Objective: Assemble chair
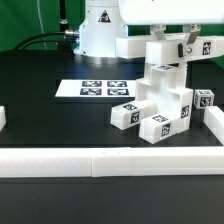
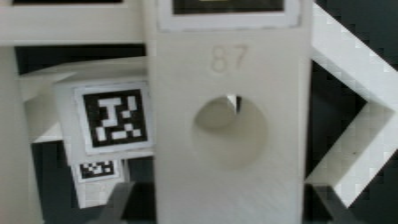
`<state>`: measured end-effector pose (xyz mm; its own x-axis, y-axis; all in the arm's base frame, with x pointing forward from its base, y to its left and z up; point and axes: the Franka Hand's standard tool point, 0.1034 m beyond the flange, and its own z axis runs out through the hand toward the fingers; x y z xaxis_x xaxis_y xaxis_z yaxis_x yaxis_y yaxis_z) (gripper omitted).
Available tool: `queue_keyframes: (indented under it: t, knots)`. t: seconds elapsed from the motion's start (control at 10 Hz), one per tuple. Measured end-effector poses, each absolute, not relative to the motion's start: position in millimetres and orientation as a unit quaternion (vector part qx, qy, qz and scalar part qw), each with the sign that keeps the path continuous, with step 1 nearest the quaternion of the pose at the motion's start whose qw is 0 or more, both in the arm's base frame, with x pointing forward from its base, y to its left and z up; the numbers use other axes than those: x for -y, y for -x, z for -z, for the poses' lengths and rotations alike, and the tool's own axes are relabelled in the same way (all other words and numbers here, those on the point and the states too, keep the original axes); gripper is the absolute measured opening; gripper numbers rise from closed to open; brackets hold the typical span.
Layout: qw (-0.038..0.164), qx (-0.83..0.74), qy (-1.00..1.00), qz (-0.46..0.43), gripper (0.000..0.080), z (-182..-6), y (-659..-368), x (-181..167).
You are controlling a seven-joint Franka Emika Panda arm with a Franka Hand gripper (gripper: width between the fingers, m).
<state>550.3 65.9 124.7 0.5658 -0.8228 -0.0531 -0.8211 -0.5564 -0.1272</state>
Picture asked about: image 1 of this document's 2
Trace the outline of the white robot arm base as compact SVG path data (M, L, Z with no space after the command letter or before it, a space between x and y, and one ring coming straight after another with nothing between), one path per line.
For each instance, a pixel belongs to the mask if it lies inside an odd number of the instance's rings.
M85 19L79 26L75 59L91 64L116 64L116 39L126 38L118 0L85 0Z

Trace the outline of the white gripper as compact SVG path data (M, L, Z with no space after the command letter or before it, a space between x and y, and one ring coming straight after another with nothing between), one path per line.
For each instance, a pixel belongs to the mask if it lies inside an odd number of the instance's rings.
M155 41L166 39L165 25L184 25L184 38L178 44L180 58L192 52L201 31L199 24L224 24L224 0L118 0L118 3L123 21L128 25L151 25L150 34Z

